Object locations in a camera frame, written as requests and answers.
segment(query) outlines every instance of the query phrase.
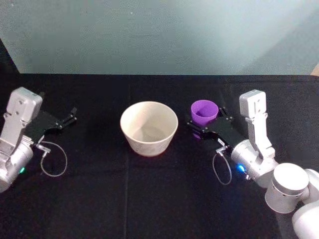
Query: black tablecloth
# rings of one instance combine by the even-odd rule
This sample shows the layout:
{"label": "black tablecloth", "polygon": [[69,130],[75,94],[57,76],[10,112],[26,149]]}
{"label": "black tablecloth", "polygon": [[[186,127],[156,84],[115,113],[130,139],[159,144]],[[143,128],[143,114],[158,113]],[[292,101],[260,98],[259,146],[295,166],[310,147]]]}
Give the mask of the black tablecloth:
{"label": "black tablecloth", "polygon": [[[0,81],[2,112],[20,86],[44,91],[42,109],[57,117],[78,108],[74,126],[46,138],[66,150],[65,175],[41,173],[36,153],[26,172],[0,194],[2,238],[288,237],[291,219],[276,219],[264,189],[235,170],[231,185],[218,183],[211,169],[215,145],[196,141],[184,123],[191,103],[199,99],[225,106],[247,137],[239,96],[265,91],[276,160],[319,170],[315,77],[1,75]],[[171,107],[179,127],[164,154],[144,158],[130,149],[119,120],[129,105],[150,100]],[[225,170],[222,162],[218,165]],[[57,149],[52,147],[46,166],[55,172],[63,168]]]}

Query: light blue wall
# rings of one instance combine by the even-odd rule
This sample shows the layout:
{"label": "light blue wall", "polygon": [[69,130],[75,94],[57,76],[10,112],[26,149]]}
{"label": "light blue wall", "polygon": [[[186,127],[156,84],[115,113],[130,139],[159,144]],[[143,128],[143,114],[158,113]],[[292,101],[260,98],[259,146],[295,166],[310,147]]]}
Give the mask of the light blue wall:
{"label": "light blue wall", "polygon": [[309,74],[319,0],[0,0],[21,73]]}

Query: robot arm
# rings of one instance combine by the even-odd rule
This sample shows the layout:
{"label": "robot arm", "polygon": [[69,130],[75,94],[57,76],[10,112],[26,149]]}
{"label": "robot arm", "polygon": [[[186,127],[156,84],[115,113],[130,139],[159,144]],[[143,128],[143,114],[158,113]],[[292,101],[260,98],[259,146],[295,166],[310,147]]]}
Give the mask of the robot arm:
{"label": "robot arm", "polygon": [[239,98],[240,113],[248,123],[249,139],[231,125],[231,118],[220,108],[220,114],[206,127],[187,124],[202,139],[213,139],[221,146],[216,153],[228,153],[259,186],[267,188],[265,200],[276,212],[290,213],[297,203],[301,207],[293,215],[293,225],[301,239],[319,238],[319,173],[291,164],[278,164],[266,130],[266,94],[252,90]]}
{"label": "robot arm", "polygon": [[266,94],[253,90],[240,97],[240,112],[246,117],[249,139],[245,139],[231,124],[232,117],[224,108],[219,116],[206,127],[199,127],[193,121],[187,124],[202,139],[213,139],[221,146],[217,153],[228,153],[231,159],[244,168],[248,178],[259,186],[267,188],[274,168],[275,150],[267,138]]}
{"label": "robot arm", "polygon": [[9,188],[20,170],[33,157],[33,148],[50,152],[40,145],[41,138],[52,129],[63,129],[76,121],[74,108],[65,120],[58,120],[40,110],[42,97],[23,87],[11,93],[4,126],[0,135],[0,192]]}

